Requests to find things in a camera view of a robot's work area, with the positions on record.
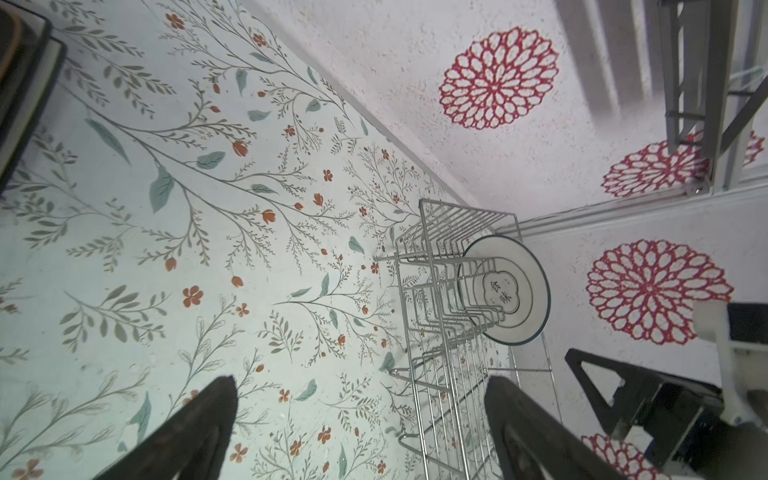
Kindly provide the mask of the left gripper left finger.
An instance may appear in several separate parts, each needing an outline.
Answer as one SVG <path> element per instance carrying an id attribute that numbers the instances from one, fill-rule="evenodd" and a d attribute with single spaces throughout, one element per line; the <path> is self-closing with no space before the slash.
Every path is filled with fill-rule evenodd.
<path id="1" fill-rule="evenodd" d="M 220 376 L 99 479 L 215 480 L 238 410 L 236 381 Z"/>

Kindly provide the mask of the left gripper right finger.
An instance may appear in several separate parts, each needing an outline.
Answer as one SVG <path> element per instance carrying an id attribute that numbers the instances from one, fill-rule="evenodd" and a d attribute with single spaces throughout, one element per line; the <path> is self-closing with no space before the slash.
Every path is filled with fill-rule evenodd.
<path id="1" fill-rule="evenodd" d="M 503 478 L 622 477 L 511 380 L 491 376 L 484 406 Z"/>

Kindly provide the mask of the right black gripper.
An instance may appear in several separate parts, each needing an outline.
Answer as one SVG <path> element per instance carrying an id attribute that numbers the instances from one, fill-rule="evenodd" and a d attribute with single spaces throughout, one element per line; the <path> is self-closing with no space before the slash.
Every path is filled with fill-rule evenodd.
<path id="1" fill-rule="evenodd" d="M 697 336 L 716 347 L 719 386 L 685 378 L 662 384 L 649 369 L 576 348 L 565 361 L 609 437 L 624 440 L 640 422 L 651 437 L 644 456 L 659 471 L 764 479 L 767 306 L 701 301 L 694 305 L 693 324 Z"/>

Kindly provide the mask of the grey round plate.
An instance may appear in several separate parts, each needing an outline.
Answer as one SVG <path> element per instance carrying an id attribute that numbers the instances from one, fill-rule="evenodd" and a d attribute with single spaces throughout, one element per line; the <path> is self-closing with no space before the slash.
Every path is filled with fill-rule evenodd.
<path id="1" fill-rule="evenodd" d="M 459 298 L 468 310 L 485 315 L 484 335 L 508 346 L 527 344 L 544 330 L 551 290 L 535 255 L 502 235 L 475 240 L 457 267 Z"/>

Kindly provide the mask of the white square plate black rim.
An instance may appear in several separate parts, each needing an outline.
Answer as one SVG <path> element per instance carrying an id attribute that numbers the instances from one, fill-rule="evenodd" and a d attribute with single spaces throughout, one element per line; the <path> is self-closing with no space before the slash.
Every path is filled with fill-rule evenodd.
<path id="1" fill-rule="evenodd" d="M 1 192 L 7 189 L 21 161 L 53 91 L 66 54 L 67 47 L 63 42 L 56 38 L 48 41 L 31 78 L 31 85 L 26 88 L 20 104 L 13 108 L 12 115 L 1 127 Z"/>

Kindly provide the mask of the dark square floral plate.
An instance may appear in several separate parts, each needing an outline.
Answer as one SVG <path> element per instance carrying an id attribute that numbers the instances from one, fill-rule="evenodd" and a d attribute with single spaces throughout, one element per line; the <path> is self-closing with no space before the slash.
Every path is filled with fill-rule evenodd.
<path id="1" fill-rule="evenodd" d="M 16 13 L 24 23 L 24 36 L 11 68 L 1 80 L 1 127 L 12 115 L 12 110 L 21 102 L 31 78 L 47 45 L 52 24 L 44 16 L 12 3 L 2 1 L 1 7 Z"/>

